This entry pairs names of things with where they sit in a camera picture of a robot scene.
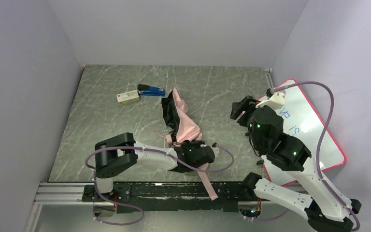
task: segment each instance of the blue writing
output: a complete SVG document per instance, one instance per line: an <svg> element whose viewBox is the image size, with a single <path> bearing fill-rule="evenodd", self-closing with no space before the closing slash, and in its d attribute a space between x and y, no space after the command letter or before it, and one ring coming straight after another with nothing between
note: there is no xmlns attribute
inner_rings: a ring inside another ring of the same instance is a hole
<svg viewBox="0 0 371 232"><path fill-rule="evenodd" d="M297 125L295 125L295 126L291 127L291 129L289 129L288 134L294 136L294 135L296 135L299 132L300 132L300 129L297 127Z"/></svg>
<svg viewBox="0 0 371 232"><path fill-rule="evenodd" d="M289 114L288 110L285 109L285 107L282 108L282 109L279 111L279 115L280 115L281 117L285 117L285 118L289 118L289 117L291 116L291 115ZM291 127L291 129L288 130L288 134L289 134L289 135L292 135L292 136L296 135L296 134L299 133L299 132L300 132L300 129L299 129L299 127L297 127L297 125Z"/></svg>
<svg viewBox="0 0 371 232"><path fill-rule="evenodd" d="M284 116L285 118L289 118L290 115L289 115L289 113L288 113L288 110L286 110L286 111L284 111L284 110L285 110L285 107L279 111L279 114L280 114L281 116Z"/></svg>

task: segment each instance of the pink strap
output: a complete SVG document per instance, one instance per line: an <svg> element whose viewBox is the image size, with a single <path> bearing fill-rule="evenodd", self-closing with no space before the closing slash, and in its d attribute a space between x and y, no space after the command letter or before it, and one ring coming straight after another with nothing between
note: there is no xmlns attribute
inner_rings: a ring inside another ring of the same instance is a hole
<svg viewBox="0 0 371 232"><path fill-rule="evenodd" d="M154 130L153 131L154 134L156 134L158 137L162 138L162 139L165 139L166 137L164 135L162 135L158 130Z"/></svg>
<svg viewBox="0 0 371 232"><path fill-rule="evenodd" d="M169 143L169 145L171 146L172 145L172 139L171 139L171 135L166 135L166 137L164 137L167 142Z"/></svg>
<svg viewBox="0 0 371 232"><path fill-rule="evenodd" d="M199 167L200 169L206 170L208 168L208 163L205 163ZM208 179L207 173L198 172L201 182L205 187L205 190L207 190L208 195L210 196L211 201L214 201L218 198L217 193L215 192L213 186L210 183L210 180Z"/></svg>

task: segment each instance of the marble tabletop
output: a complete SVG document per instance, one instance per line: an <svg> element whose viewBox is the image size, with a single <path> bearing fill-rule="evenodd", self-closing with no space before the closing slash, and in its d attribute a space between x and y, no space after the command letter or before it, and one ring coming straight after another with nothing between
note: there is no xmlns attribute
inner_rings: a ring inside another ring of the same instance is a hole
<svg viewBox="0 0 371 232"><path fill-rule="evenodd" d="M92 171L84 166L97 142L125 132L147 145L168 147L153 130L168 134L160 97L142 96L138 102L119 105L116 94L135 90L138 84L177 88L187 102L188 115L201 128L206 144L217 142L235 155L232 167L208 174L211 181L243 180L249 172L266 177L249 145L246 128L229 118L231 103L246 95L262 96L267 86L262 68L202 66L87 65L51 171L51 182L86 182ZM231 158L221 152L211 169L226 166ZM196 172L175 173L152 166L133 166L115 181L199 181Z"/></svg>

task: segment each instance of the black fabric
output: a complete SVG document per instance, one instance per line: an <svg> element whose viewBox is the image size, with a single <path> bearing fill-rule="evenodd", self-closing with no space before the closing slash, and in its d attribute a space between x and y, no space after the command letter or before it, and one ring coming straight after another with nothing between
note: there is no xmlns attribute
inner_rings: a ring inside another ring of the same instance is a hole
<svg viewBox="0 0 371 232"><path fill-rule="evenodd" d="M172 91L166 98L161 99L161 106L163 107L163 119L166 125L169 126L173 131L170 132L170 136L173 142L176 142L176 134L178 127L180 126L180 117L177 113L177 108L175 107L174 98Z"/></svg>

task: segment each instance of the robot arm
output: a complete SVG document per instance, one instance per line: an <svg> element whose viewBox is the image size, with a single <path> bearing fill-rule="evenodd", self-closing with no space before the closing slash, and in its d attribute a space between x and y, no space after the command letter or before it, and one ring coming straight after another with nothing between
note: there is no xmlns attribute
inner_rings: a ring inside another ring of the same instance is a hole
<svg viewBox="0 0 371 232"><path fill-rule="evenodd" d="M250 136L253 149L260 156L266 155L273 165L295 178L309 195L287 190L254 173L250 173L243 181L247 194L283 205L308 220L310 226L319 232L351 231L353 222L348 218L348 208L357 214L360 202L345 197L323 174L322 179L327 181L347 207L343 207L332 195L318 176L316 161L309 149L298 138L283 133L284 120L274 110L284 105L285 93L268 92L267 95L269 99L263 102L251 96L241 102L234 102L230 118L237 119L244 111L237 122L248 128L246 135Z"/></svg>
<svg viewBox="0 0 371 232"><path fill-rule="evenodd" d="M95 145L95 150L115 146L142 147L143 149L110 150L95 155L96 182L100 193L112 192L114 187L113 177L135 164L152 165L172 172L185 173L193 170L167 155L178 158L194 168L214 162L215 157L219 155L218 148L207 146L203 141L183 143L180 147L174 148L160 148L135 141L132 133L124 133L101 141ZM164 156L150 150L162 151L167 155Z"/></svg>

